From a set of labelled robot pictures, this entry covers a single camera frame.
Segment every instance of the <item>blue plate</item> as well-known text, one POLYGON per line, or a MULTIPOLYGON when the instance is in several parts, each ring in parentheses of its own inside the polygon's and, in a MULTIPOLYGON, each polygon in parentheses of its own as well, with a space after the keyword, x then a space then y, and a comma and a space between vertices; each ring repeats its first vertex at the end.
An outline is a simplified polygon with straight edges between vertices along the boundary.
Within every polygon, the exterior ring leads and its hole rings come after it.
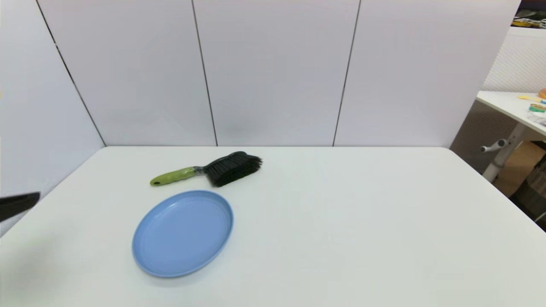
POLYGON ((142 270, 159 277, 193 273, 224 248, 233 211, 220 195, 189 191, 160 202, 140 222, 133 256, 142 270))

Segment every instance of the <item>green handle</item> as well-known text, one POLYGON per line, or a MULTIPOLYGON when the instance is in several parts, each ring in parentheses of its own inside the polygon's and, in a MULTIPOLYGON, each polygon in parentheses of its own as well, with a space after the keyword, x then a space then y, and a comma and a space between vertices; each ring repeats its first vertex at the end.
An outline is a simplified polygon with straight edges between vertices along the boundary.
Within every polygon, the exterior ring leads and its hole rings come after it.
POLYGON ((162 186, 173 183, 175 181, 180 181, 196 176, 197 173, 193 167, 187 167, 174 172, 166 173, 160 176, 155 177, 150 181, 152 186, 162 186))

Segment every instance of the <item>panel seam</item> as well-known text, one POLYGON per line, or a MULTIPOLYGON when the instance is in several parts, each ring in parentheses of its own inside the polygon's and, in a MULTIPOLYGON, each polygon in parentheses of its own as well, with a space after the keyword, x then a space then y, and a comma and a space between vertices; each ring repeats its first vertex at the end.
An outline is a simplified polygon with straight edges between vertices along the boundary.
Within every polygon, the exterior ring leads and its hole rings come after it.
POLYGON ((206 78, 205 60, 203 59, 203 50, 201 48, 201 38, 199 37, 199 28, 197 27, 197 14, 195 14, 195 5, 193 3, 193 0, 192 0, 192 9, 193 9, 193 21, 195 22, 195 32, 197 33, 197 43, 199 44, 199 53, 201 54, 201 65, 203 66, 203 76, 205 77, 206 95, 209 100, 210 119, 212 120, 212 130, 214 131, 214 140, 216 142, 216 146, 218 146, 218 137, 216 136, 216 126, 214 125, 214 115, 212 114, 212 103, 210 101, 209 82, 207 81, 207 78, 206 78))
POLYGON ((80 97, 81 103, 84 105, 85 111, 87 112, 87 115, 91 119, 91 122, 93 123, 93 126, 95 127, 95 130, 97 131, 97 134, 100 137, 100 140, 104 144, 105 147, 107 147, 106 142, 104 141, 102 135, 100 134, 99 129, 97 128, 97 124, 95 123, 95 120, 93 120, 93 117, 91 116, 91 113, 89 112, 89 109, 87 108, 87 105, 84 102, 84 99, 82 98, 80 94, 80 90, 78 90, 78 87, 76 86, 76 83, 74 82, 74 78, 72 78, 72 74, 70 74, 70 71, 68 70, 68 66, 66 62, 64 61, 63 55, 61 54, 61 51, 59 50, 59 47, 57 46, 57 42, 55 41, 55 38, 53 37, 53 33, 51 33, 51 29, 49 29, 48 22, 45 19, 44 12, 41 10, 40 3, 38 0, 36 0, 36 5, 38 5, 38 9, 40 10, 41 18, 44 20, 45 26, 48 28, 49 35, 51 36, 51 39, 53 40, 53 43, 55 44, 55 48, 57 48, 57 53, 59 54, 59 57, 61 58, 61 61, 63 62, 64 68, 66 69, 68 76, 70 77, 70 80, 72 81, 72 84, 74 85, 74 88, 76 89, 76 93, 78 93, 78 97, 80 97))
POLYGON ((347 85, 347 75, 349 74, 349 65, 351 63, 351 56, 353 55, 354 37, 356 36, 356 33, 357 33, 358 16, 360 15, 361 4, 362 4, 362 0, 359 0, 358 10, 357 10, 357 19, 354 21, 353 40, 351 41, 351 50, 349 50, 349 60, 347 61, 347 70, 345 71, 345 81, 343 82, 343 90, 341 91, 340 109, 339 109, 339 112, 337 113, 336 129, 334 132, 334 141, 332 142, 332 147, 334 147, 336 144, 337 127, 340 124, 341 106, 343 105, 343 96, 345 95, 345 86, 347 85))

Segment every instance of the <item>white desk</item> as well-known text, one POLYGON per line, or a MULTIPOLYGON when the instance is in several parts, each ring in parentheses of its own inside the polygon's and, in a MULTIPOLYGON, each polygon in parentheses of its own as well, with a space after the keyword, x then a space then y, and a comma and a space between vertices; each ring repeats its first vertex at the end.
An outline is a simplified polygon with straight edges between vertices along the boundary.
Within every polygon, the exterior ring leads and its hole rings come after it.
POLYGON ((527 110, 531 103, 529 100, 519 99, 518 96, 536 97, 536 93, 512 93, 512 92, 485 92, 480 91, 476 100, 492 107, 493 109, 508 115, 518 121, 518 124, 507 138, 509 145, 501 149, 495 159, 489 164, 483 176, 492 182, 514 149, 523 139, 525 130, 530 128, 546 137, 546 127, 527 119, 527 110))
POLYGON ((452 152, 381 147, 108 147, 2 238, 2 307, 544 306, 546 234, 452 152), (222 188, 149 180, 235 150, 222 188), (139 221, 183 191, 230 201, 222 253, 177 279, 142 272, 139 221))

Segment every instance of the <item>brush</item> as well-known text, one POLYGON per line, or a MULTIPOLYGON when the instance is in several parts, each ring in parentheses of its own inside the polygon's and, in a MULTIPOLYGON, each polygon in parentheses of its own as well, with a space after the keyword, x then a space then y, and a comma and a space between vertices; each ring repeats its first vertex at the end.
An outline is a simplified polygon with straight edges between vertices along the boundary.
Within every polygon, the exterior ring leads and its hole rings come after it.
POLYGON ((207 175, 213 186, 221 187, 255 173, 261 165, 262 159, 259 157, 247 155, 244 151, 237 151, 217 159, 207 166, 187 167, 157 176, 150 181, 150 185, 162 186, 197 175, 207 175))

